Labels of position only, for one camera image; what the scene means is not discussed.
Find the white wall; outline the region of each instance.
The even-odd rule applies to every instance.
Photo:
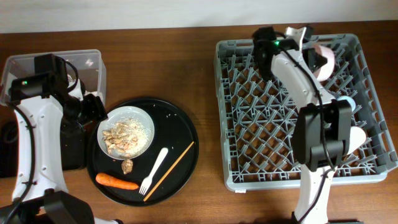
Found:
[[[0,0],[0,33],[398,19],[394,0]]]

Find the white bowl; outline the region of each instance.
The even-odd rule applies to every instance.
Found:
[[[147,144],[137,153],[133,154],[130,158],[128,157],[123,157],[124,153],[119,153],[116,150],[112,150],[111,154],[108,154],[108,148],[106,147],[105,141],[103,140],[103,133],[102,131],[104,130],[109,130],[116,125],[118,121],[122,121],[125,119],[136,119],[138,122],[140,122],[144,130],[148,136],[148,141]],[[101,150],[108,155],[109,157],[112,157],[113,159],[120,159],[120,160],[125,160],[125,159],[132,159],[135,158],[142,153],[144,153],[150,144],[152,143],[152,140],[154,139],[155,135],[155,126],[154,122],[152,121],[152,118],[150,118],[149,114],[146,113],[144,110],[137,108],[135,106],[122,106],[119,108],[116,108],[115,110],[112,110],[111,112],[108,113],[108,119],[105,121],[102,121],[99,126],[98,126],[98,131],[97,131],[97,141],[98,145],[100,146]]]

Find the wooden stick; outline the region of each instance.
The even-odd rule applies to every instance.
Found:
[[[167,175],[172,171],[172,169],[178,164],[178,162],[180,162],[181,158],[188,152],[188,150],[191,148],[191,146],[193,145],[192,142],[187,149],[181,154],[181,156],[174,162],[174,164],[169,168],[169,170],[163,175],[163,177],[160,179],[160,181],[158,181],[158,183],[155,185],[155,187],[150,190],[150,192],[147,194],[147,196],[144,198],[144,202],[146,202],[146,200],[148,200],[148,198],[152,195],[152,193],[154,193],[154,191],[156,190],[156,188],[163,182],[163,180],[167,177]]]

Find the fork handle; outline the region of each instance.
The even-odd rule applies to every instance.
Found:
[[[149,177],[153,177],[157,171],[157,169],[159,168],[159,166],[161,165],[161,163],[163,162],[164,158],[166,157],[167,153],[169,152],[169,150],[164,147],[162,150],[160,150],[159,155],[157,156],[157,159],[155,161],[155,165],[152,168],[152,170],[150,171]]]

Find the plastic bin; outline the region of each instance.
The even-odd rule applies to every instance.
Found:
[[[366,142],[339,166],[333,184],[379,182],[398,166],[386,121],[358,38],[353,34],[314,35],[313,43],[335,52],[333,75],[323,86],[336,98],[350,96],[357,107],[353,126]],[[265,82],[254,63],[252,40],[218,42],[216,95],[220,111],[225,186],[232,191],[299,187],[300,164],[290,144],[297,109],[278,79]]]
[[[6,105],[6,102],[10,100],[8,90],[14,79],[34,75],[34,57],[43,54],[54,54],[71,62],[78,70],[79,79],[85,84],[86,91],[96,91],[96,95],[101,98],[105,105],[106,68],[99,50],[71,50],[10,56],[2,73],[0,104]],[[68,65],[67,72],[72,77],[75,77],[75,73]]]

